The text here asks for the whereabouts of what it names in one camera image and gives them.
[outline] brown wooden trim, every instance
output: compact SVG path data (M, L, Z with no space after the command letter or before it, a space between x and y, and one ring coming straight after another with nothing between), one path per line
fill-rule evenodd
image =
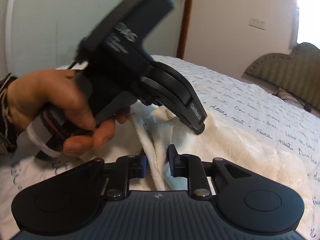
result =
M189 23L190 23L190 14L192 8L192 0L186 0L184 5L184 12L181 24L180 38L177 50L177 57L183 59L184 50L186 47Z

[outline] upholstered headboard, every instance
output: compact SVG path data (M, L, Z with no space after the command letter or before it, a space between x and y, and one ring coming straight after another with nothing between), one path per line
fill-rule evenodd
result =
M320 50L310 43L298 44L289 55L263 55L245 73L282 87L320 110Z

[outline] hand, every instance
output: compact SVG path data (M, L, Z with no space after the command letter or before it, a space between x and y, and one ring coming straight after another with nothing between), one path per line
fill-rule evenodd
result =
M65 140L63 151L70 155L80 155L93 147L102 147L114 136L115 119L122 124L129 115L129 109L125 109L95 128L85 95L71 80L75 74L75 70L31 72L13 81L7 91L10 114L18 131L24 131L47 102L64 109L66 117L78 127L91 131L88 135Z

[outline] bed sheet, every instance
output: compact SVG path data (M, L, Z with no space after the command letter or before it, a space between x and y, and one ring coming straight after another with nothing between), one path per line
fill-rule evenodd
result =
M183 74L206 109L218 113L224 121L245 130L265 144L301 158L313 191L314 213L317 214L310 221L310 237L320 239L320 119L268 94L257 85L243 83L177 58L154 58ZM79 164L66 157L43 164L34 159L37 149L28 140L20 136L19 143L20 150L14 157L0 159L0 237L5 240L18 230L17 227L6 230L7 226L12 225L12 215L8 214L11 213L13 197L25 187ZM141 148L139 143L134 146L125 143L126 140L124 149L138 152Z

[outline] metal screw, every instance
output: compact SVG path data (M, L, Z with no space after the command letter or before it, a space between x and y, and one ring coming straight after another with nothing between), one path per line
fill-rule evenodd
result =
M209 196L210 191L205 189L205 188L198 188L195 190L195 195L197 195L198 197L206 197Z
M116 197L120 197L122 195L122 192L119 189L112 188L112 189L108 189L108 191L106 192L106 195L111 198L116 198Z

